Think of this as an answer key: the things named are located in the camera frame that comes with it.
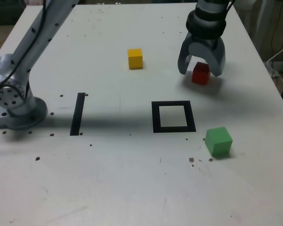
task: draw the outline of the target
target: green cube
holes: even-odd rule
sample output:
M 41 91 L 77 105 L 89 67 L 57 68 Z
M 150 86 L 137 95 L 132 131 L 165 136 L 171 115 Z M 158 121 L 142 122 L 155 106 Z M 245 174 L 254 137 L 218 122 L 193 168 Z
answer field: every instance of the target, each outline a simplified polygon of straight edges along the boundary
M 225 127 L 208 129 L 205 144 L 212 156 L 230 153 L 233 139 Z

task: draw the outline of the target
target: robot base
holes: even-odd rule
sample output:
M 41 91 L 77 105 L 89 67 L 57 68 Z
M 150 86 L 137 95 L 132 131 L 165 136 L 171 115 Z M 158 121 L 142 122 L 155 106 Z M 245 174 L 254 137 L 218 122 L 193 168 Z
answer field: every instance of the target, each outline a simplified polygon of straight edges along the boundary
M 40 98 L 35 97 L 35 101 L 36 108 L 24 116 L 12 116 L 5 108 L 0 107 L 0 129 L 27 129 L 43 121 L 47 115 L 47 106 Z

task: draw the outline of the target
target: red cube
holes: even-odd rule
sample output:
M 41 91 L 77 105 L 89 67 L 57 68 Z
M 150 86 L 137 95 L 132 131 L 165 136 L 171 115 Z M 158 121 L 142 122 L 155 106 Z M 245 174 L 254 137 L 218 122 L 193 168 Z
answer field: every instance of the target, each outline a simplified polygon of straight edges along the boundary
M 208 64 L 198 62 L 193 70 L 192 82 L 206 85 L 209 81 L 210 75 L 211 72 L 209 70 Z

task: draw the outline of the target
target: white table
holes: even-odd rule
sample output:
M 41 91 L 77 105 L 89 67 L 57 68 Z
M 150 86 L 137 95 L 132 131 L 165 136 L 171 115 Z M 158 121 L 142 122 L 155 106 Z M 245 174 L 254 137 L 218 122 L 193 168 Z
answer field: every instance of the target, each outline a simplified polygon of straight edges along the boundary
M 199 87 L 178 72 L 194 7 L 74 8 L 31 72 L 54 115 L 32 134 L 0 130 L 0 226 L 283 226 L 283 101 L 234 9 L 220 78 Z M 143 70 L 128 69 L 128 48 L 142 49 Z M 78 92 L 83 135 L 69 136 Z M 153 133 L 151 102 L 170 100 L 190 100 L 197 132 Z M 231 157 L 209 162 L 202 139 L 221 126 Z

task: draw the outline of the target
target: yellow cube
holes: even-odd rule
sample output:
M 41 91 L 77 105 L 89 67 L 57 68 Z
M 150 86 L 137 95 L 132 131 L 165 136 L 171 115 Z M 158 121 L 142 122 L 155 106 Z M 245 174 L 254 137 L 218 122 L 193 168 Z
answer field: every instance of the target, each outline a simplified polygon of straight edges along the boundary
M 142 69 L 142 50 L 140 48 L 128 49 L 129 69 Z

